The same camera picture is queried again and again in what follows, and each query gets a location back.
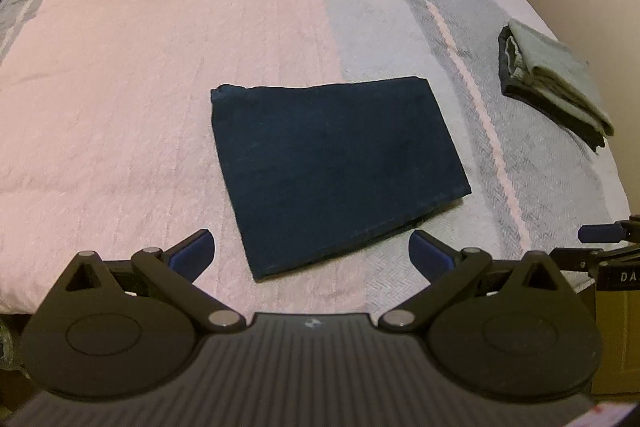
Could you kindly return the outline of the dark blue denim jeans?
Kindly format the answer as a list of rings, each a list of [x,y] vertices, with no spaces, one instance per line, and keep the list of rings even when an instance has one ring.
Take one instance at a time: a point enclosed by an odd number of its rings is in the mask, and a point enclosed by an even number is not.
[[[471,193],[423,78],[224,84],[210,103],[255,280],[358,251]]]

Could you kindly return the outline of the pink grey striped bedspread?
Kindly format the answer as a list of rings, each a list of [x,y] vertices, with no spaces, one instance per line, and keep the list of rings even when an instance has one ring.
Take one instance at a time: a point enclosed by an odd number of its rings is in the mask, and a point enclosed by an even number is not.
[[[126,258],[198,229],[198,279],[244,313],[378,315],[423,288],[398,234],[255,282],[216,154],[209,93],[416,76],[430,84],[472,192],[427,232],[498,258],[576,243],[629,213],[593,152],[497,77],[526,0],[1,0],[1,309],[32,313],[78,251]]]

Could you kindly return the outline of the folded grey green clothes stack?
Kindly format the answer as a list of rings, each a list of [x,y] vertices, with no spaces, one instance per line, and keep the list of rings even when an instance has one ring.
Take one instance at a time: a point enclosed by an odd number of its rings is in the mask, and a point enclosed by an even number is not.
[[[614,134],[588,64],[564,43],[512,18],[498,35],[498,71],[503,95],[537,109],[590,150]]]

